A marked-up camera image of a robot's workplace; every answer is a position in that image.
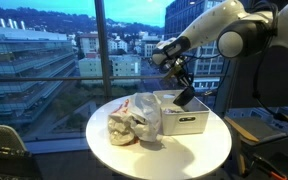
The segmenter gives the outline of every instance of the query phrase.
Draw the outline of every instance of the black chair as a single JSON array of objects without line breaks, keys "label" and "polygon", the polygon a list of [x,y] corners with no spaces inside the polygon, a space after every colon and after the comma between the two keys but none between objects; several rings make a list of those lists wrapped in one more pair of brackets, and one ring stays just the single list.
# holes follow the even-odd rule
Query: black chair
[{"label": "black chair", "polygon": [[42,179],[40,169],[17,132],[0,125],[0,179]]}]

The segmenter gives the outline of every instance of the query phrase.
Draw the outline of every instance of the plastic bag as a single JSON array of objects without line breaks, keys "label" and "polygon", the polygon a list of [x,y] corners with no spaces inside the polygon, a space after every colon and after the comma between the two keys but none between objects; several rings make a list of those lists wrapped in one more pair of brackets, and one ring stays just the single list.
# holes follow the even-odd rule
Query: plastic bag
[{"label": "plastic bag", "polygon": [[152,93],[136,93],[130,97],[131,128],[143,141],[156,141],[162,118],[160,102]]},{"label": "plastic bag", "polygon": [[128,111],[128,105],[129,99],[125,100],[108,117],[108,131],[110,133],[111,144],[113,145],[125,145],[135,137],[135,133],[130,127],[133,118]]},{"label": "plastic bag", "polygon": [[156,141],[161,125],[159,100],[152,93],[135,93],[109,115],[108,129],[113,145],[129,144],[138,137]]}]

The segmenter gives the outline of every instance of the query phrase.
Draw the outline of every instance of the office building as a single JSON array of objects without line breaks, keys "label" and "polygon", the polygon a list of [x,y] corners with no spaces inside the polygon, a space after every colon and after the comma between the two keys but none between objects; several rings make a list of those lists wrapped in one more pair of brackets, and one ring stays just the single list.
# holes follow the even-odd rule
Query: office building
[{"label": "office building", "polygon": [[[65,34],[0,27],[0,78],[67,77],[74,68]],[[0,124],[33,122],[61,85],[62,81],[0,82]]]}]

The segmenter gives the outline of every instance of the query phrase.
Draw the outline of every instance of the cable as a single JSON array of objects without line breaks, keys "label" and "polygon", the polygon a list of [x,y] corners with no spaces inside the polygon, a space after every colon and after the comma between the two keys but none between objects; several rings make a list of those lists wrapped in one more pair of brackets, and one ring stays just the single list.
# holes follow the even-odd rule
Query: cable
[{"label": "cable", "polygon": [[277,35],[277,14],[278,14],[278,8],[276,6],[276,4],[273,4],[273,3],[269,3],[267,1],[260,1],[258,3],[255,4],[255,6],[259,6],[260,4],[265,4],[267,5],[271,11],[272,11],[272,16],[273,16],[273,20],[272,20],[272,27],[271,27],[271,32],[269,34],[269,38],[266,39],[266,42],[265,42],[265,45],[262,49],[262,54],[261,54],[261,57],[260,57],[260,61],[257,65],[257,68],[256,68],[256,71],[254,73],[254,77],[253,77],[253,98],[255,98],[257,100],[257,102],[260,104],[261,107],[263,107],[267,112],[269,112],[271,115],[273,115],[273,117],[276,117],[276,113],[273,112],[272,110],[270,110],[267,106],[265,106],[265,104],[260,100],[261,98],[261,94],[258,90],[258,78],[259,78],[259,70],[260,70],[260,67],[262,66],[263,62],[264,62],[264,59],[265,59],[265,56],[268,52],[268,48],[269,48],[269,45],[273,39],[273,37],[275,35]]},{"label": "cable", "polygon": [[[228,72],[228,69],[229,69],[230,65],[231,65],[231,61],[228,61],[223,79],[222,79],[221,82],[218,84],[217,88],[214,89],[214,90],[212,90],[211,93],[213,93],[215,90],[218,91],[218,89],[222,86],[222,84],[223,84],[223,82],[225,81],[225,78],[226,78],[226,76],[227,76],[227,72]],[[217,94],[216,94],[216,96],[215,96],[214,104],[213,104],[213,108],[212,108],[212,109],[214,109],[214,107],[215,107],[215,102],[216,102],[216,100],[217,100]]]},{"label": "cable", "polygon": [[190,63],[190,62],[192,62],[192,61],[197,61],[197,60],[213,59],[213,58],[217,58],[217,57],[219,57],[219,56],[220,56],[220,54],[217,54],[217,55],[215,55],[215,56],[210,56],[210,57],[187,56],[187,57],[190,57],[191,59],[188,60],[188,61],[186,61],[184,64],[188,64],[188,63]]}]

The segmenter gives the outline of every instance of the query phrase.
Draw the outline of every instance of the hill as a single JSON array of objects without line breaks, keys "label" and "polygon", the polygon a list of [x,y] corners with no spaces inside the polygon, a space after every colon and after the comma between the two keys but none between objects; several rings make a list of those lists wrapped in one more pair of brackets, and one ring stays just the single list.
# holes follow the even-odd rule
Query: hill
[{"label": "hill", "polygon": [[[87,15],[66,14],[54,11],[38,11],[32,8],[2,9],[0,8],[0,18],[5,22],[8,19],[16,21],[20,27],[20,22],[25,22],[25,27],[37,31],[57,32],[62,34],[74,34],[77,32],[96,31],[96,18]],[[109,33],[129,33],[136,34],[139,31],[148,31],[158,35],[163,34],[163,28],[150,26],[141,23],[115,22],[112,19],[106,20]]]}]

